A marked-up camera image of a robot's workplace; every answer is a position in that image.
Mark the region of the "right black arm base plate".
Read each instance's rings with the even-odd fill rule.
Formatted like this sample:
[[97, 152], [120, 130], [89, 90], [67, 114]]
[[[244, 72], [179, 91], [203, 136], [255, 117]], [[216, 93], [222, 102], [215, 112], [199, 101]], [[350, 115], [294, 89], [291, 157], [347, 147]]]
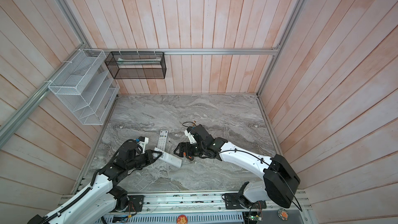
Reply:
[[266, 209], [265, 201], [257, 201], [255, 203], [247, 200], [241, 193], [227, 193], [223, 194], [222, 199], [225, 203], [226, 209]]

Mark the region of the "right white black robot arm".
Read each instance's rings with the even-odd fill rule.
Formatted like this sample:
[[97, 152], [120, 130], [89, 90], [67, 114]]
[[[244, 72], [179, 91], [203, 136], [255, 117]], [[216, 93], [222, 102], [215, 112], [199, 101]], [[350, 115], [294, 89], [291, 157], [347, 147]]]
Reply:
[[301, 209], [295, 196], [301, 180], [282, 155], [269, 157], [247, 151], [224, 138], [212, 137], [201, 124], [187, 127], [184, 133], [189, 141], [179, 143], [173, 151], [175, 155], [191, 161], [198, 157], [229, 162], [263, 179], [262, 183], [243, 184], [236, 194], [240, 204], [270, 199], [283, 208], [294, 204]]

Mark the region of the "orange handled screwdriver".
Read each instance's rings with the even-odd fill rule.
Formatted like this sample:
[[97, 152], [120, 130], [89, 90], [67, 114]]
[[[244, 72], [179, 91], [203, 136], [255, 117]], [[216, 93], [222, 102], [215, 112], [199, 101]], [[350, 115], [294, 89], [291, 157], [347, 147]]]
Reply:
[[186, 152], [184, 152], [183, 155], [184, 155], [185, 158], [187, 158], [187, 159], [190, 160], [190, 161], [193, 161], [193, 160], [194, 160], [194, 157], [189, 156]]

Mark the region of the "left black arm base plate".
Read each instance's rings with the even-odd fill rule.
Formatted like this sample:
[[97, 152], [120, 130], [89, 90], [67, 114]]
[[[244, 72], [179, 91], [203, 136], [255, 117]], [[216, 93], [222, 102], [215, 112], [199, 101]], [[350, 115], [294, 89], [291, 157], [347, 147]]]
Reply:
[[143, 209], [144, 195], [122, 196], [117, 199], [116, 212], [133, 212], [138, 213]]

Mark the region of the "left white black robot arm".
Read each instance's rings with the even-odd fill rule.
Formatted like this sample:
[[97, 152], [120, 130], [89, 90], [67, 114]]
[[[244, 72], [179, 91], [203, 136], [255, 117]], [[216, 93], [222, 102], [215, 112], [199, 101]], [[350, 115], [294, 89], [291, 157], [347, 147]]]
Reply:
[[136, 140], [125, 141], [110, 161], [94, 172], [86, 187], [44, 217], [34, 216], [29, 224], [86, 224], [95, 222], [112, 210], [129, 207], [127, 191], [119, 187], [131, 172], [155, 163], [163, 152], [143, 150]]

